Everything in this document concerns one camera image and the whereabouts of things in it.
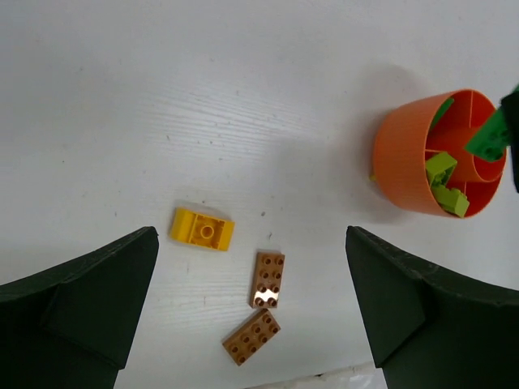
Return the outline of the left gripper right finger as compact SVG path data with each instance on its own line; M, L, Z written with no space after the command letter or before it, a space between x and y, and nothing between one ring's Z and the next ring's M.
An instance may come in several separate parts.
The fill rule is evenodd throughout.
M516 388L518 292L441 267L358 227L345 251L389 388Z

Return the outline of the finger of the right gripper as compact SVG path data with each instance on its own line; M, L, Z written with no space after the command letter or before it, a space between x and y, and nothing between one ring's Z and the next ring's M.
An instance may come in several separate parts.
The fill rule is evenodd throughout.
M504 118L509 137L513 183L516 192L519 192L518 170L518 86L500 101L500 112Z

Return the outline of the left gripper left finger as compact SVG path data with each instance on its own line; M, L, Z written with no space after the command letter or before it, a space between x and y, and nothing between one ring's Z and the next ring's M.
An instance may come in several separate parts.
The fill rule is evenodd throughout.
M152 226L1 287L3 388L112 388L157 261Z

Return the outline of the green lego plate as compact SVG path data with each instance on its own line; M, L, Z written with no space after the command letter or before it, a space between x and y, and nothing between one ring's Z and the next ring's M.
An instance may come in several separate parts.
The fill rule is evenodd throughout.
M496 162L511 143L502 109L497 109L465 145L465 150L487 162Z

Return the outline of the lime green lego brick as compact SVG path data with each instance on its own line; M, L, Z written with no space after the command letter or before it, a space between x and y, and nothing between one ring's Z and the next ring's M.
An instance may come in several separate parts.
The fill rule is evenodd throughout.
M456 167L457 160L447 152L437 153L426 160L425 169L430 189L446 186Z

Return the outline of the small lime lego brick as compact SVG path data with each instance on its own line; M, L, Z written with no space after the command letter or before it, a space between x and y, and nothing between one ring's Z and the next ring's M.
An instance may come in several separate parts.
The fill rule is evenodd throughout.
M464 218L470 202L466 195L457 188L449 189L438 185L431 188L436 202L448 213Z

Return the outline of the long green lego brick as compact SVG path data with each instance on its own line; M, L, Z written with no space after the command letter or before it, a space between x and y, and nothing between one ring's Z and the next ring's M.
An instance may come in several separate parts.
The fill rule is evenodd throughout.
M452 97L449 97L441 104L441 106L435 112L434 117L432 118L429 130L432 130L437 125L437 123L446 114L446 112L449 110L453 103L454 99Z

